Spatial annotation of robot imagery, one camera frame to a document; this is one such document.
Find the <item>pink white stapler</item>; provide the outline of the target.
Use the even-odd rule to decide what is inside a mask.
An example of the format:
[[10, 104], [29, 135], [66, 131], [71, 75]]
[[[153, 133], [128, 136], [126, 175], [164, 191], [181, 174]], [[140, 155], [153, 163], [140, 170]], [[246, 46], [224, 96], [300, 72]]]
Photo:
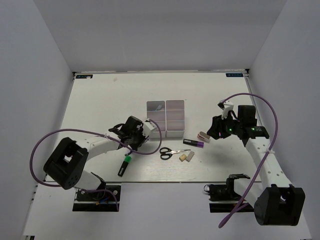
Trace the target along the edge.
[[203, 142], [206, 142], [206, 143], [209, 143], [210, 140], [211, 140], [211, 137], [208, 134], [206, 134], [205, 132], [203, 132], [203, 131], [200, 131], [197, 134], [197, 138], [200, 139]]

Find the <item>green highlighter marker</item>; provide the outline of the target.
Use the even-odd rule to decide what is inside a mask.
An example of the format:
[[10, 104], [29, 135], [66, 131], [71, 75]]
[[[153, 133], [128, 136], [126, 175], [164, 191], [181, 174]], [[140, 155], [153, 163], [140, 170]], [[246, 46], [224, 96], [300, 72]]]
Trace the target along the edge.
[[124, 175], [124, 173], [125, 173], [128, 165], [129, 165], [131, 159], [132, 158], [131, 158], [130, 155], [126, 155], [125, 156], [124, 161], [122, 162], [121, 167], [120, 167], [120, 169], [118, 171], [118, 174], [117, 174], [119, 177], [122, 177]]

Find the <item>purple highlighter marker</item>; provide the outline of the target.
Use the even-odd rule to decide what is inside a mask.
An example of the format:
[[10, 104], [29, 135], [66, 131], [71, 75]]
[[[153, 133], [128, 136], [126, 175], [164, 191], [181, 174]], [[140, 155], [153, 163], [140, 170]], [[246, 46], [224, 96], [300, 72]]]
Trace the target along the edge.
[[204, 143], [202, 141], [196, 141], [191, 139], [183, 139], [183, 144], [193, 146], [193, 147], [198, 147], [198, 148], [204, 147]]

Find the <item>grey white eraser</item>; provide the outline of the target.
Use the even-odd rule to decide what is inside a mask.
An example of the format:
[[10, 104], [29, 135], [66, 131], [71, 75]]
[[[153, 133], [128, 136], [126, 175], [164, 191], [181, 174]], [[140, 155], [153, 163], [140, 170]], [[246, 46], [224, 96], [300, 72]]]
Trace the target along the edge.
[[193, 151], [190, 151], [185, 160], [187, 162], [190, 162], [194, 155], [195, 155], [195, 153]]

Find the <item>black handled scissors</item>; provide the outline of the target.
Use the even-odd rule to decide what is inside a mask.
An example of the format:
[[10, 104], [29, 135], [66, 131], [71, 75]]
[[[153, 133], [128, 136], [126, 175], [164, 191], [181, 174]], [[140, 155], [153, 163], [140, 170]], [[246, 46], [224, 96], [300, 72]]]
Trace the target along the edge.
[[190, 149], [171, 150], [168, 147], [162, 147], [162, 148], [160, 148], [159, 153], [160, 153], [160, 158], [162, 160], [168, 160], [172, 157], [172, 155], [186, 153], [189, 151], [190, 151]]

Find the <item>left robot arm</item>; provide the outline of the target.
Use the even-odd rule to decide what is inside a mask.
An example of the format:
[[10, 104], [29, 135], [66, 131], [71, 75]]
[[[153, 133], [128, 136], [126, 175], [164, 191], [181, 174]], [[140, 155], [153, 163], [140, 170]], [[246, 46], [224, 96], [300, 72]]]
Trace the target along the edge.
[[115, 125], [102, 136], [95, 134], [79, 141], [65, 137], [54, 149], [43, 170], [63, 189], [85, 189], [99, 200], [105, 196], [106, 187], [102, 184], [102, 178], [84, 170], [86, 162], [109, 151], [119, 150], [123, 145], [137, 151], [155, 129], [156, 125], [152, 122], [142, 122], [130, 116], [125, 123]]

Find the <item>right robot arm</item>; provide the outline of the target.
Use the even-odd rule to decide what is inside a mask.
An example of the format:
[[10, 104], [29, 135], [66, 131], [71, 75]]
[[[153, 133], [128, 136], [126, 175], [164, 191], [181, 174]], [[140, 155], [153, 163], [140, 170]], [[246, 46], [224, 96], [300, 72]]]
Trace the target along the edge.
[[244, 173], [231, 174], [225, 184], [208, 184], [203, 188], [210, 201], [240, 201], [236, 210], [252, 207], [261, 226], [296, 226], [305, 192], [292, 185], [269, 149], [270, 136], [265, 127], [257, 125], [255, 106], [239, 105], [237, 113], [230, 102], [220, 103], [219, 107], [222, 114], [212, 118], [207, 135], [215, 140], [237, 136], [252, 157], [261, 182], [251, 183], [251, 177]]

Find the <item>white left storage container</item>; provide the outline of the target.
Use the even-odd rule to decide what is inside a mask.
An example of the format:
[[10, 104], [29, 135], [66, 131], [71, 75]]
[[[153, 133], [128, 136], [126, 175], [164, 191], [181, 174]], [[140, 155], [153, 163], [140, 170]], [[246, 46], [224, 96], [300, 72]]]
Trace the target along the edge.
[[147, 101], [146, 102], [146, 117], [148, 119], [153, 120], [156, 122], [160, 128], [159, 132], [159, 138], [160, 133], [162, 138], [164, 139], [166, 137], [166, 105], [164, 100], [159, 101]]

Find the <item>white storage container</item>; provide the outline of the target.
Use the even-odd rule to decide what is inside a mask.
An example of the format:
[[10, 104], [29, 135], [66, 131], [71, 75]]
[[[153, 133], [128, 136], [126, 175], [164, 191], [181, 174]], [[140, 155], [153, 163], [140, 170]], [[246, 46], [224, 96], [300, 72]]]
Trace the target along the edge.
[[166, 100], [166, 137], [182, 138], [185, 133], [185, 101]]
[[166, 105], [164, 100], [159, 101], [147, 101], [146, 102], [146, 117], [148, 119], [153, 120], [156, 122], [160, 128], [159, 132], [159, 138], [160, 133], [162, 138], [164, 139], [166, 137]]

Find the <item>white right storage container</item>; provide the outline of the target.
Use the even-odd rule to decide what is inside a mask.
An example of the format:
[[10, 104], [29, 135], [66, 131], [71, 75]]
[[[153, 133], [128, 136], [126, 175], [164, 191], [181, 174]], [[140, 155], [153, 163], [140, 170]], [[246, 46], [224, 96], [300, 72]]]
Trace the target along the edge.
[[166, 137], [182, 138], [185, 133], [185, 101], [166, 100]]

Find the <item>dark table label right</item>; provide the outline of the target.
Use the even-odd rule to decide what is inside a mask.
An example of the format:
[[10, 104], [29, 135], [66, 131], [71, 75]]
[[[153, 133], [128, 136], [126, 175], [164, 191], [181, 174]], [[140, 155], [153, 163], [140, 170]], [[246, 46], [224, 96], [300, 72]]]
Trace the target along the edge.
[[225, 74], [227, 78], [243, 78], [243, 73], [228, 72]]

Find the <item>dark table label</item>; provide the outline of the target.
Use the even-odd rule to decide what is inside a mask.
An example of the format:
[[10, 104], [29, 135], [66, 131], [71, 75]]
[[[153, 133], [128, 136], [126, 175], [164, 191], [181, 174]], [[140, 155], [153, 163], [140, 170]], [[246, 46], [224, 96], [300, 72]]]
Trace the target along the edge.
[[93, 75], [92, 74], [77, 74], [75, 76], [76, 79], [92, 79]]
[[243, 78], [243, 73], [228, 72], [225, 74], [227, 78]]

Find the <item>dark table label left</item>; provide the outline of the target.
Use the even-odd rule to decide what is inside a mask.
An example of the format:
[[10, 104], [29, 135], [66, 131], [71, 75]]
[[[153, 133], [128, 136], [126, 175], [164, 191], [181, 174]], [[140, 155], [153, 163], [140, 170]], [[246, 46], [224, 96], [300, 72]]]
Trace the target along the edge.
[[76, 79], [92, 79], [93, 75], [92, 74], [77, 74], [75, 76]]

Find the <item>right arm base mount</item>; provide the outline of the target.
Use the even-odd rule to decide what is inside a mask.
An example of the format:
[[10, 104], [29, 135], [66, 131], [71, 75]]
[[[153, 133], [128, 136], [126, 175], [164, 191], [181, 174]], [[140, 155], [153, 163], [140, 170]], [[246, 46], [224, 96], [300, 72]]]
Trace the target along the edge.
[[237, 205], [241, 195], [234, 191], [234, 182], [250, 179], [246, 174], [230, 174], [223, 184], [206, 184], [203, 191], [209, 196], [210, 213], [230, 213]]

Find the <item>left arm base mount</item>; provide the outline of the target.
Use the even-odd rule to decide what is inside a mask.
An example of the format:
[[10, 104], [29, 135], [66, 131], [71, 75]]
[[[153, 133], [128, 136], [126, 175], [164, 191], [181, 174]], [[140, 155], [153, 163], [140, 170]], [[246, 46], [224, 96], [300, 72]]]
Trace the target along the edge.
[[117, 212], [113, 195], [108, 192], [83, 192], [77, 190], [73, 201], [73, 212]]

